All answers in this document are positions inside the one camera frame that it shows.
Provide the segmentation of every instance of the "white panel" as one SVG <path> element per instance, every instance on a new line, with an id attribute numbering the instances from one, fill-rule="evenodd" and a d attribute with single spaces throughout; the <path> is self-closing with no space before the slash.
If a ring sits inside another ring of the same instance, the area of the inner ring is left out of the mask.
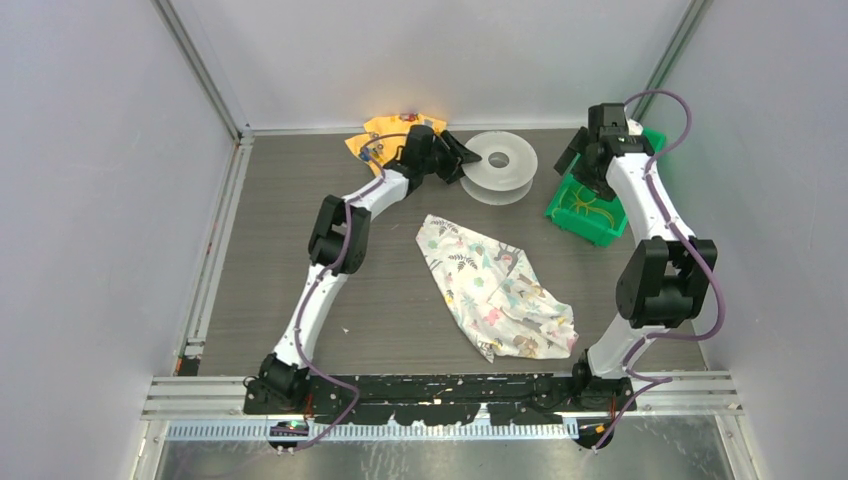
<path id="1" fill-rule="evenodd" d="M 660 162 L 679 212 L 718 245 L 726 367 L 766 478 L 845 478 L 848 394 L 848 6 L 715 2 L 668 87 L 692 104 L 690 140 Z M 646 126 L 677 135 L 658 99 Z M 706 305 L 696 327 L 714 320 Z"/>
<path id="2" fill-rule="evenodd" d="M 585 123 L 648 81 L 686 0 L 179 0 L 254 129 Z"/>
<path id="3" fill-rule="evenodd" d="M 0 478 L 126 478 L 232 142 L 151 2 L 0 25 Z"/>

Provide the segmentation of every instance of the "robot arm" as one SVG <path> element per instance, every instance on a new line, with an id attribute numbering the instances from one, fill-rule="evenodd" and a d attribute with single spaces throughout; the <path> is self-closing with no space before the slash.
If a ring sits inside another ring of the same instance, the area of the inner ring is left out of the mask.
<path id="1" fill-rule="evenodd" d="M 350 226 L 353 230 L 351 231 L 351 247 L 349 247 L 347 254 L 354 261 L 357 257 L 364 258 L 365 240 L 367 240 L 368 233 L 365 224 L 370 224 L 386 208 L 406 198 L 409 191 L 409 179 L 404 177 L 403 174 L 395 170 L 385 170 L 383 173 L 384 177 L 375 178 L 356 192 L 342 197 L 341 201 L 336 197 L 327 197 L 324 200 L 325 206 L 318 214 L 316 231 L 313 232 L 310 241 L 311 252 L 314 253 L 316 247 L 320 249 L 322 245 L 328 243 L 328 237 L 333 234 L 335 234 L 335 240 L 338 244 L 338 237 L 341 234 L 332 232 L 327 227 L 331 224 L 332 216 L 336 213 L 338 207 L 343 208 L 344 203 L 347 203 L 353 210 L 352 217 L 354 219 L 353 225 Z M 294 345 L 294 328 L 297 323 L 298 312 L 303 309 L 300 321 L 300 341 L 303 353 L 307 359 L 311 360 L 318 334 L 321 332 L 321 327 L 324 325 L 324 320 L 327 318 L 333 300 L 347 282 L 348 277 L 359 268 L 361 260 L 348 265 L 343 264 L 340 272 L 335 275 L 327 275 L 321 280 L 320 288 L 313 292 L 309 302 L 304 305 L 309 288 L 318 281 L 318 275 L 328 264 L 315 261 L 309 266 L 306 285 L 303 287 L 303 293 L 300 294 L 300 299 L 289 321 L 288 328 L 274 347 L 274 354 L 277 359 L 285 364 L 302 366 L 303 363 Z"/>
<path id="2" fill-rule="evenodd" d="M 251 413 L 249 410 L 257 405 L 278 412 L 303 405 L 309 388 L 308 364 L 321 327 L 336 295 L 365 259 L 371 221 L 415 191 L 426 175 L 435 173 L 453 183 L 462 177 L 462 165 L 480 160 L 449 132 L 436 135 L 428 126 L 415 125 L 410 128 L 400 158 L 389 161 L 381 177 L 350 195 L 329 195 L 324 199 L 309 240 L 311 263 L 303 292 L 282 338 L 265 357 L 259 374 L 246 384 L 249 401 L 245 402 L 245 413 Z M 336 231 L 335 227 L 346 232 Z"/>
<path id="3" fill-rule="evenodd" d="M 641 130 L 634 132 L 631 126 L 623 104 L 591 107 L 588 128 L 578 132 L 555 167 L 561 174 L 570 171 L 603 200 L 617 196 L 636 241 L 636 250 L 616 284 L 618 315 L 575 368 L 575 376 L 584 376 L 587 383 L 591 378 L 627 376 L 624 360 L 632 364 L 647 350 L 653 341 L 648 334 L 665 333 L 700 313 L 709 281 L 670 223 L 690 239 L 710 268 L 717 257 L 715 244 L 696 238 L 680 219 L 656 162 L 651 161 L 653 148 Z M 643 339 L 644 344 L 628 357 Z"/>

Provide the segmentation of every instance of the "cloth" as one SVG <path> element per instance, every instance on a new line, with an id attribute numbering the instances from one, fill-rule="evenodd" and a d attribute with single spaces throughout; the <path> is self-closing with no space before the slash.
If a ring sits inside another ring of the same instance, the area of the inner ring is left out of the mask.
<path id="1" fill-rule="evenodd" d="M 571 307 L 539 285 L 523 250 L 434 215 L 416 241 L 456 324 L 489 362 L 571 355 Z"/>
<path id="2" fill-rule="evenodd" d="M 345 140 L 345 145 L 357 158 L 364 162 L 368 162 L 373 158 L 380 165 L 385 165 L 389 160 L 394 158 L 398 152 L 398 148 L 406 144 L 406 137 L 391 137 L 377 141 L 368 145 L 368 156 L 363 158 L 360 150 L 366 142 L 372 138 L 390 133 L 408 133 L 409 128 L 413 125 L 428 125 L 433 128 L 437 134 L 442 133 L 447 127 L 447 122 L 437 118 L 421 115 L 420 113 L 408 113 L 403 115 L 392 115 L 389 117 L 374 117 L 365 122 L 365 133 Z M 368 162 L 368 167 L 374 172 L 374 176 L 380 175 L 380 170 Z"/>

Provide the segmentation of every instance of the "green basket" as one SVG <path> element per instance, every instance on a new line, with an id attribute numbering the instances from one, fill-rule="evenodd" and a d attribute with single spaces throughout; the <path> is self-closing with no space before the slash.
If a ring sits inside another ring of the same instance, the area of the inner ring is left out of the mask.
<path id="1" fill-rule="evenodd" d="M 662 133 L 646 128 L 643 135 L 648 137 L 654 150 L 665 145 Z M 601 200 L 571 174 L 562 179 L 545 210 L 545 216 L 559 228 L 574 232 L 600 247 L 608 247 L 627 228 L 627 215 L 618 197 L 611 202 Z"/>

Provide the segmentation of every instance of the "white wall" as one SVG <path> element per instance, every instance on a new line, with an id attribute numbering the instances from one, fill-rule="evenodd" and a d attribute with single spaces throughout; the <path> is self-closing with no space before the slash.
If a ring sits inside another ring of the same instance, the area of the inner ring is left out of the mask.
<path id="1" fill-rule="evenodd" d="M 230 108 L 254 129 L 585 123 L 642 89 L 688 0 L 179 0 Z"/>
<path id="2" fill-rule="evenodd" d="M 733 373 L 780 479 L 848 468 L 846 25 L 844 1 L 715 2 L 667 85 L 695 126 L 661 174 L 715 239 L 729 304 L 704 349 Z M 658 99 L 645 123 L 673 136 L 681 119 Z"/>
<path id="3" fill-rule="evenodd" d="M 0 25 L 0 478 L 115 480 L 232 142 L 148 0 Z"/>

